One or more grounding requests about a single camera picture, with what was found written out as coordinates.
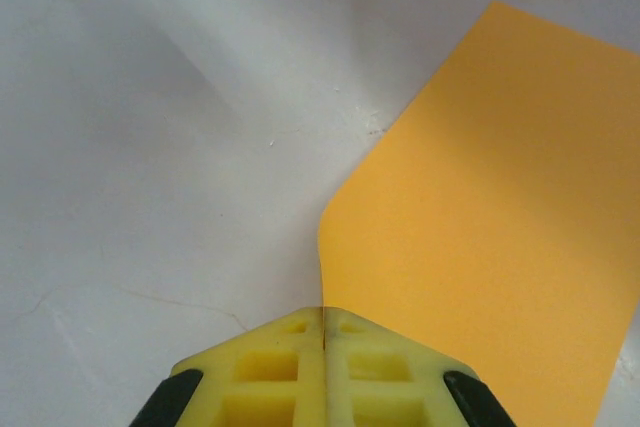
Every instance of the yellow plastic part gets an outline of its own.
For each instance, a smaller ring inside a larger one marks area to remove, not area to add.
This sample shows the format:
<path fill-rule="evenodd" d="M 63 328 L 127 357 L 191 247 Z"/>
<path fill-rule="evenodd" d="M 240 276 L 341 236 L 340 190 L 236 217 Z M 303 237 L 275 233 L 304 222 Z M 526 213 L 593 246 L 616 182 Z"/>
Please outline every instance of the yellow plastic part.
<path fill-rule="evenodd" d="M 331 200 L 325 305 L 519 425 L 593 425 L 640 298 L 639 106 L 638 55 L 492 4 Z"/>
<path fill-rule="evenodd" d="M 464 364 L 340 309 L 307 308 L 183 360 L 204 376 L 177 427 L 467 427 Z"/>

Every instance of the orange card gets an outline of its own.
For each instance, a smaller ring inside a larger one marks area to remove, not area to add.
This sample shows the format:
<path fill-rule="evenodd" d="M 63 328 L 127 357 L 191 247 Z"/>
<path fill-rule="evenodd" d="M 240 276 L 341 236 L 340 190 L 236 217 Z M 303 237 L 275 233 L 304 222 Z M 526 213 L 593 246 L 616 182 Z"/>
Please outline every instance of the orange card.
<path fill-rule="evenodd" d="M 639 239 L 640 57 L 494 3 L 327 207 L 324 301 L 592 425 Z"/>

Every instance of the white table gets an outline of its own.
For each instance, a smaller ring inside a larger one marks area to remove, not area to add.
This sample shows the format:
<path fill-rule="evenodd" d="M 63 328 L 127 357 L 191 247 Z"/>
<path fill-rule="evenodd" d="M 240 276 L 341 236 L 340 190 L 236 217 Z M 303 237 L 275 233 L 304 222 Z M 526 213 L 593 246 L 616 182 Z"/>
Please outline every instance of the white table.
<path fill-rule="evenodd" d="M 505 1 L 640 52 L 640 0 Z M 319 304 L 323 206 L 488 2 L 0 0 L 0 425 L 127 425 Z M 598 425 L 639 356 L 636 315 Z"/>

